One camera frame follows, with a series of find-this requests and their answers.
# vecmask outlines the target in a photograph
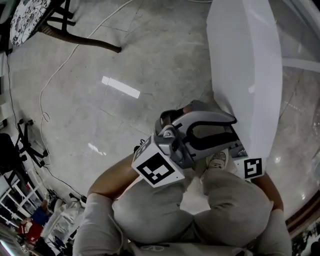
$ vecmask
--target blue object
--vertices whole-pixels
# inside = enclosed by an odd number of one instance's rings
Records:
[[[35,223],[41,226],[44,226],[49,220],[49,216],[47,215],[46,211],[41,207],[38,207],[35,210],[35,212],[31,215],[31,218]]]

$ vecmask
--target floor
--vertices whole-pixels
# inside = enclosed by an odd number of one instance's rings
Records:
[[[69,31],[89,35],[125,2],[72,0],[70,10],[75,12],[77,24]],[[50,123],[43,122],[42,131],[51,155],[49,168],[55,176],[86,194],[103,171],[131,154],[140,139],[148,137],[162,111],[193,99],[212,102],[206,36],[209,8],[209,4],[186,0],[134,0],[93,35],[94,39],[121,45],[121,53],[79,46],[42,96],[43,110],[50,116]],[[73,47],[37,33],[10,56],[17,119],[34,120],[32,137],[38,146],[43,147],[40,91]],[[103,76],[137,89],[141,92],[139,99],[106,86]],[[8,89],[7,77],[4,82]],[[281,193],[286,217],[318,189],[311,161],[319,148],[317,124],[313,124],[319,96],[319,74],[283,69],[281,114],[267,171]],[[8,129],[14,136],[14,118],[9,122]],[[68,187],[46,170],[40,174],[47,185],[67,197],[71,191]],[[205,200],[195,179],[182,205],[206,209]]]

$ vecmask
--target patterned cushion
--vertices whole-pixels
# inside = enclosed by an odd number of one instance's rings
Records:
[[[21,0],[16,8],[10,29],[10,40],[15,46],[22,45],[46,12],[51,0]]]

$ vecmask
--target chair leg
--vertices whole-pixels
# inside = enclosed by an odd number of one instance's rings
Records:
[[[102,47],[116,53],[120,53],[122,50],[121,47],[112,45],[110,43],[69,34],[66,31],[61,31],[48,24],[41,25],[41,27],[39,28],[39,32],[73,44]]]
[[[38,159],[35,157],[34,154],[32,154],[31,152],[29,153],[27,150],[28,155],[32,158],[32,160],[36,163],[37,166],[39,166],[40,168],[43,166],[41,162],[38,161]]]
[[[47,21],[48,22],[58,22],[58,23],[64,22],[64,20],[62,18],[57,18],[57,17],[50,17],[50,18],[47,19]],[[70,21],[70,20],[67,20],[66,24],[70,25],[70,26],[76,25],[76,23],[74,21]]]
[[[28,139],[28,123],[26,123],[25,125],[24,125],[24,134],[23,134],[23,136],[22,136],[22,138],[21,138],[21,140],[23,140],[23,142],[22,142],[22,144],[23,145],[27,145],[28,143],[29,143],[29,139]]]
[[[70,0],[65,0],[64,10],[65,12],[69,12]],[[68,14],[63,15],[63,22],[61,30],[67,32],[67,21],[68,21]]]
[[[65,16],[65,14],[67,14],[68,19],[72,19],[74,17],[74,14],[70,11],[66,11],[65,9],[63,9],[61,6],[59,6],[58,8],[56,8],[54,10],[57,14],[60,14],[62,16]]]
[[[38,151],[35,151],[32,147],[26,149],[29,155],[35,155],[38,158],[45,158],[43,154],[40,154]]]

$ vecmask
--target white cable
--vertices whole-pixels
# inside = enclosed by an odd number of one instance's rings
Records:
[[[117,12],[119,12],[123,7],[125,7],[126,5],[130,4],[133,0],[130,0],[128,2],[126,2],[125,4],[121,5],[117,10],[115,10],[113,13],[111,13],[108,17],[106,17],[103,21],[101,21],[101,23],[95,28],[94,31],[92,31],[92,33],[87,37],[91,37],[93,35],[94,32],[97,31],[98,28],[101,27],[101,25],[110,17],[112,17],[113,15],[115,15]],[[78,48],[79,44],[77,44],[72,52],[70,53],[69,57],[65,60],[64,63],[62,63],[62,65],[52,74],[52,76],[50,77],[50,79],[48,80],[48,82],[46,83],[46,85],[42,88],[41,92],[40,92],[40,97],[39,97],[39,106],[40,106],[40,112],[41,112],[41,122],[40,122],[40,135],[41,135],[41,139],[43,141],[43,144],[45,146],[45,150],[48,152],[48,156],[49,156],[49,164],[46,164],[46,166],[51,165],[51,156],[47,147],[47,144],[44,140],[44,137],[42,135],[42,121],[45,120],[47,123],[50,123],[50,116],[48,115],[48,113],[44,112],[42,109],[42,103],[41,103],[41,99],[42,99],[42,94],[45,90],[45,88],[48,86],[48,84],[50,83],[51,79],[55,76],[56,73],[59,72],[59,70],[68,62],[68,60],[71,58],[71,56],[74,54],[75,50]]]
[[[212,3],[212,0],[211,1],[197,1],[197,0],[187,0],[189,2],[194,2],[194,3],[202,3],[202,4],[205,4],[205,3]]]

